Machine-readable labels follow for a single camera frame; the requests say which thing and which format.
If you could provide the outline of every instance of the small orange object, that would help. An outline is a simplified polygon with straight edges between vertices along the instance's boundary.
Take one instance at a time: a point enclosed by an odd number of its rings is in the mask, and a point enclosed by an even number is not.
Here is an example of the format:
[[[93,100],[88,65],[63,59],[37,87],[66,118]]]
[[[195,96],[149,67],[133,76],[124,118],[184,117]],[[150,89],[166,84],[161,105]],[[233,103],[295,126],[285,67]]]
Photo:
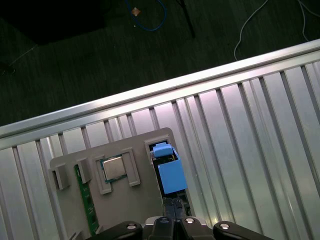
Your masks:
[[[134,8],[132,9],[131,13],[132,13],[132,15],[134,15],[135,17],[137,17],[137,16],[139,15],[139,13],[141,13],[141,11],[140,11],[138,8],[134,7]]]

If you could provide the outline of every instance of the white cable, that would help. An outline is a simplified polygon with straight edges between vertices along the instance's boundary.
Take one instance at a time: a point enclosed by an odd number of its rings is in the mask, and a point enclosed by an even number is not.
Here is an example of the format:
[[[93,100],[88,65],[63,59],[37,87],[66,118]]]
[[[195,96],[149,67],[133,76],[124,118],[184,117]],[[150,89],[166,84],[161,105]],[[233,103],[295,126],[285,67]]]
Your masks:
[[[20,58],[22,58],[24,55],[26,55],[27,53],[29,53],[30,51],[32,51],[33,49],[35,49],[35,47],[38,46],[37,44],[34,45],[32,48],[30,48],[28,51],[26,51],[25,53],[21,54],[20,56],[18,56],[15,60],[13,60],[13,62],[10,63],[9,66],[11,66],[12,64],[14,64],[16,61],[18,61]]]
[[[311,13],[312,15],[320,18],[320,15],[319,14],[316,14],[315,12],[311,11],[302,1],[300,0],[297,0],[298,3],[299,3],[299,6],[301,8],[301,12],[302,12],[302,16],[303,16],[303,27],[302,27],[302,35],[304,37],[304,39],[309,42],[308,38],[306,37],[306,34],[305,34],[305,30],[306,30],[306,15],[305,15],[305,11],[304,11],[304,8],[309,12]]]
[[[264,7],[264,5],[266,5],[266,3],[267,3],[268,1],[269,1],[269,0],[265,0],[265,2],[264,2],[259,8],[257,8],[257,9],[251,14],[251,16],[244,22],[244,24],[242,25],[242,28],[241,28],[241,31],[240,31],[240,36],[239,36],[239,41],[238,41],[238,43],[236,44],[236,46],[235,46],[235,48],[234,48],[234,50],[233,50],[233,56],[234,56],[234,59],[235,59],[236,61],[238,61],[237,56],[236,56],[236,50],[237,50],[239,44],[241,43],[242,32],[243,32],[246,24],[250,21],[250,19],[251,19],[260,9],[262,9],[262,8]]]
[[[305,29],[306,29],[306,15],[305,15],[305,11],[304,11],[304,7],[302,6],[301,1],[297,0],[299,3],[299,6],[301,8],[301,12],[302,12],[302,16],[303,16],[303,27],[302,27],[302,35],[304,37],[304,39],[309,42],[308,38],[305,35]]]
[[[320,15],[319,14],[316,14],[315,12],[311,11],[309,8],[307,8],[307,6],[300,0],[298,0],[298,2],[301,3],[301,5],[309,12],[311,13],[312,15],[315,15],[316,17],[320,18]]]

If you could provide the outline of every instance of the black stand leg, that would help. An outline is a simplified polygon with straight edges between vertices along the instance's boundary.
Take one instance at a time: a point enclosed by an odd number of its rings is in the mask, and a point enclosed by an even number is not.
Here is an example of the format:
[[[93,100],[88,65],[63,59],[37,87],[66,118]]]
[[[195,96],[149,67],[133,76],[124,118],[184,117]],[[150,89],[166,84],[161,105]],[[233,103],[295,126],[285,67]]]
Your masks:
[[[191,20],[190,20],[190,16],[189,16],[186,4],[185,4],[185,0],[176,0],[176,1],[182,7],[186,22],[188,23],[188,26],[189,26],[189,29],[190,29],[190,32],[191,32],[191,35],[192,35],[193,38],[195,38],[196,37],[195,30],[194,30],[194,27],[192,26],[192,23],[191,23]]]

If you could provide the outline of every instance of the screw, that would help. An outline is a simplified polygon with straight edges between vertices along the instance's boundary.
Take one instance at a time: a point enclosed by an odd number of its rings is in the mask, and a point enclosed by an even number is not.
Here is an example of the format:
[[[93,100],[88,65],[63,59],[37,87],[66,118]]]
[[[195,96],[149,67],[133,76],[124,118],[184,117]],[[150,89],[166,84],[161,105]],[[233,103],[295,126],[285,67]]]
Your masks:
[[[137,226],[135,224],[129,224],[128,226],[126,226],[126,229],[129,229],[129,230],[133,230],[135,229]]]
[[[192,224],[195,220],[193,220],[192,218],[187,218],[185,220],[188,224]]]
[[[223,223],[223,224],[220,224],[220,228],[227,230],[230,228],[230,226],[228,224]]]

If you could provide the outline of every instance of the green circuit board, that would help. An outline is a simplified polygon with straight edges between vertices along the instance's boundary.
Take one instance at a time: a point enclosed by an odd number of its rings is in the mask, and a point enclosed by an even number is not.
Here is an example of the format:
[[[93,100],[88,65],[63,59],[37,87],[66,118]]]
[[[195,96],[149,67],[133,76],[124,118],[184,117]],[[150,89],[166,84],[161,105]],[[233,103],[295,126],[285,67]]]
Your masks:
[[[82,198],[89,230],[90,230],[91,236],[94,236],[96,235],[96,231],[99,227],[99,222],[96,214],[95,205],[91,197],[89,184],[88,182],[86,183],[82,182],[80,169],[78,165],[74,166],[74,171],[75,171],[77,182],[79,184],[81,198]]]

